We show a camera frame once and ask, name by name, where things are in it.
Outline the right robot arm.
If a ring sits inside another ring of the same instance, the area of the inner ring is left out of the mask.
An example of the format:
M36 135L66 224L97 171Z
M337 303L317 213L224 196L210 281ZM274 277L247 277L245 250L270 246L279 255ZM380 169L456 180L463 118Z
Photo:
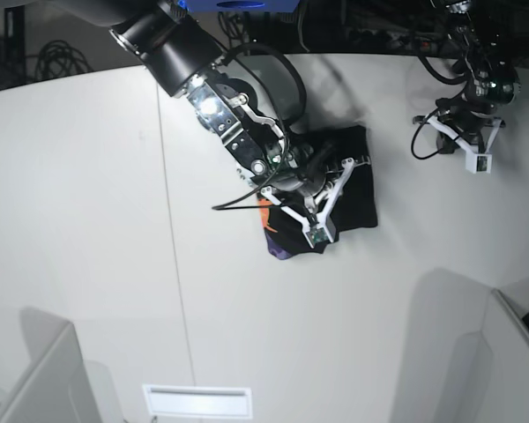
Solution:
M308 93L299 72L279 51L259 43L226 49L173 1L57 1L55 5L108 29L160 88L171 97L185 98L200 123L248 172L253 193L279 193L278 206L315 207L338 198L343 181L328 165L332 146L318 150L302 145L291 131L303 117ZM263 114L253 86L221 71L246 48L275 57L293 78L297 108L290 116Z

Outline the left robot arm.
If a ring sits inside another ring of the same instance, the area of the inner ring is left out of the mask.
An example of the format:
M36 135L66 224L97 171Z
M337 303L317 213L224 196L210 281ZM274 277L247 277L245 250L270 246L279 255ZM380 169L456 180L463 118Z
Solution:
M450 98L436 100L436 108L428 116L414 118L419 129L435 117L438 123L454 131L452 135L440 131L436 151L414 157L427 160L437 154L452 154L460 149L459 141L467 142L477 153L484 153L491 143L484 141L482 130L505 126L497 112L511 104L520 90L508 42L486 6L478 1L435 1L433 9L445 40L458 52L458 60L451 66L454 75L449 78L439 73L422 51L416 40L421 19L416 19L410 29L414 53L434 79L444 85L461 85L462 89Z

